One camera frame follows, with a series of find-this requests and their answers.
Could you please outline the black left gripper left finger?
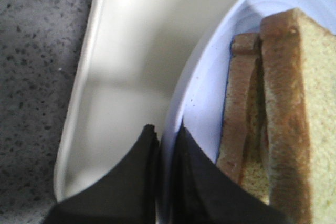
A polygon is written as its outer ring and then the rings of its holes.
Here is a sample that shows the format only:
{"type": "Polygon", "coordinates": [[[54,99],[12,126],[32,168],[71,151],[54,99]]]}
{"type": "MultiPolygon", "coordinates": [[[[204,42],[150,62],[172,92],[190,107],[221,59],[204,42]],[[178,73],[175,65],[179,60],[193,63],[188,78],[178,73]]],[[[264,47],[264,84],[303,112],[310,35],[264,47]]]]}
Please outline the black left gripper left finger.
{"type": "Polygon", "coordinates": [[[56,204],[44,223],[155,223],[158,157],[157,134],[148,124],[111,171],[56,204]]]}

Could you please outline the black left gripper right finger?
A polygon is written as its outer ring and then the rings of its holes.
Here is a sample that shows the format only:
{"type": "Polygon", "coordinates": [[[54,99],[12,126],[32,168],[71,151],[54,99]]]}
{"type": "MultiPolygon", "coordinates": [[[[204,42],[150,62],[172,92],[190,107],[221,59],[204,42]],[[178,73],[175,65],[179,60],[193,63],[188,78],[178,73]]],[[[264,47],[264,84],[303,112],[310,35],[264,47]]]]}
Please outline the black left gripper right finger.
{"type": "Polygon", "coordinates": [[[224,175],[181,126],[173,159],[173,223],[288,223],[224,175]]]}

